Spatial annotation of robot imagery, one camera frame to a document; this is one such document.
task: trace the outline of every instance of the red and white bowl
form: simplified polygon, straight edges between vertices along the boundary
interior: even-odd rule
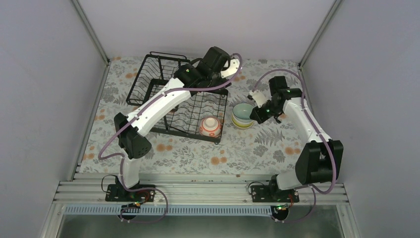
[[[210,137],[218,137],[222,131],[222,123],[216,117],[205,117],[200,122],[200,134]]]

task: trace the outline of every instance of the floral tablecloth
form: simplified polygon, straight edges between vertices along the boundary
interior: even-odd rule
[[[99,150],[115,133],[114,116],[127,114],[136,107],[125,102],[130,87],[141,66],[143,57],[116,57],[111,62],[104,92],[95,116],[88,146],[83,157],[82,173],[117,173],[120,158],[99,161]],[[282,123],[273,118],[263,124],[255,123],[246,130],[237,129],[231,122],[233,106],[247,102],[249,90],[258,78],[274,68],[286,68],[297,73],[297,63],[286,60],[245,59],[240,75],[227,89],[225,123],[221,142],[157,134],[150,132],[146,137],[152,143],[152,150],[141,160],[140,172],[145,174],[277,174],[294,169],[301,152],[297,132],[287,117]],[[298,79],[287,73],[273,73],[267,76],[258,89],[269,96],[268,80],[275,75],[286,76],[289,87],[301,88]],[[104,155],[123,152],[115,140]]]

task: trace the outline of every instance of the black wire dish rack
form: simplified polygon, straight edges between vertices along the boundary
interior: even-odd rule
[[[183,55],[150,52],[143,60],[126,102],[129,105],[141,106],[166,85],[181,65],[189,62]],[[219,143],[223,133],[227,96],[226,89],[218,93],[197,93],[172,109],[150,131]],[[216,117],[221,121],[222,132],[218,137],[200,134],[200,122],[207,116]]]

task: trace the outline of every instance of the white wall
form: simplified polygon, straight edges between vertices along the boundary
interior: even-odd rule
[[[420,237],[420,1],[344,1],[304,66],[363,237]]]
[[[80,0],[110,57],[149,51],[300,61],[334,0]]]
[[[0,2],[1,237],[38,237],[104,69],[69,0]]]

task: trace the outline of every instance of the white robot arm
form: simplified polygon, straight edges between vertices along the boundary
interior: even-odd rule
[[[274,200],[277,200],[276,198],[281,197],[282,194],[287,194],[288,190],[310,183],[332,181],[332,163],[321,136],[331,149],[336,176],[338,176],[340,170],[343,145],[339,140],[332,140],[322,130],[311,111],[308,110],[306,99],[302,101],[302,91],[299,88],[289,88],[284,76],[276,76],[270,79],[269,87],[270,100],[266,99],[261,92],[250,92],[248,98],[255,100],[257,103],[257,107],[251,113],[251,119],[263,123],[274,117],[280,123],[277,118],[284,113],[293,122],[301,144],[305,145],[296,162],[294,171],[272,177],[269,183],[270,194]]]
[[[167,84],[152,98],[142,104],[141,107],[127,116],[121,113],[115,116],[114,122],[117,131],[133,118],[137,118],[118,136],[119,145],[128,154],[128,159],[124,160],[122,167],[124,184],[127,188],[138,184],[141,165],[139,158],[143,157],[151,149],[151,144],[145,136],[170,110],[197,93],[188,90],[179,90],[168,94],[166,92],[174,88],[210,88],[218,86],[226,81],[226,77],[233,75],[238,70],[238,65],[239,60],[231,59],[223,50],[212,47],[205,57],[200,60],[197,67],[193,67],[189,63],[182,65]],[[164,96],[155,100],[153,105],[147,107],[140,116],[137,116],[140,110],[161,94]]]

